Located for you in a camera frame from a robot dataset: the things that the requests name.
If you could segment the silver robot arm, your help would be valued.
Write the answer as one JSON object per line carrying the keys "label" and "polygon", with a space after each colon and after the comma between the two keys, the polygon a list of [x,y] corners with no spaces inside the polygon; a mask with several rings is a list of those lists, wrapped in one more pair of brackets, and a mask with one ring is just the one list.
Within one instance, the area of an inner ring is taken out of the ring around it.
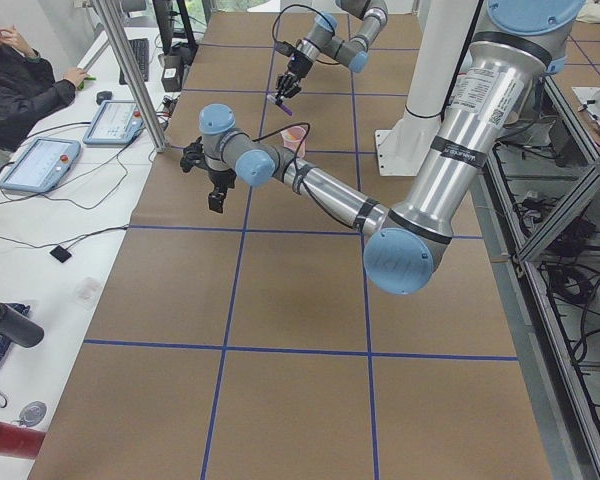
{"label": "silver robot arm", "polygon": [[290,148],[238,128],[224,104],[199,129],[213,179],[252,187],[277,179],[368,238],[369,279],[392,294],[423,288],[452,240],[451,221],[503,129],[565,63],[578,1],[432,1],[402,118],[377,134],[381,166],[413,178],[390,207],[342,183]]}
{"label": "silver robot arm", "polygon": [[[300,4],[291,4],[281,10],[271,30],[274,50],[289,59],[286,71],[276,78],[275,91],[268,100],[284,110],[292,112],[284,102],[301,92],[301,82],[307,77],[319,56],[325,55],[334,65],[342,65],[353,73],[360,73],[368,62],[369,50],[388,22],[385,1],[336,1],[344,12],[359,19],[358,31],[349,39],[337,35],[338,22],[328,13]],[[279,40],[276,29],[282,14],[292,7],[300,7],[315,13],[311,30],[295,44]]]}

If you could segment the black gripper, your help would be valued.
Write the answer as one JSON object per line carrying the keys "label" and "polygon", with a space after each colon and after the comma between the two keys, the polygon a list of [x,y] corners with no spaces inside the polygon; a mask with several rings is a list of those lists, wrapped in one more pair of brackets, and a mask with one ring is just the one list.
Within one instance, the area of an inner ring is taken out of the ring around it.
{"label": "black gripper", "polygon": [[275,103],[282,104],[286,99],[291,99],[301,91],[300,82],[304,79],[314,61],[302,52],[295,52],[291,55],[287,64],[285,74],[277,76]]}
{"label": "black gripper", "polygon": [[224,213],[224,201],[233,190],[237,175],[232,169],[216,170],[209,168],[208,177],[214,189],[208,194],[208,208],[215,213]]}

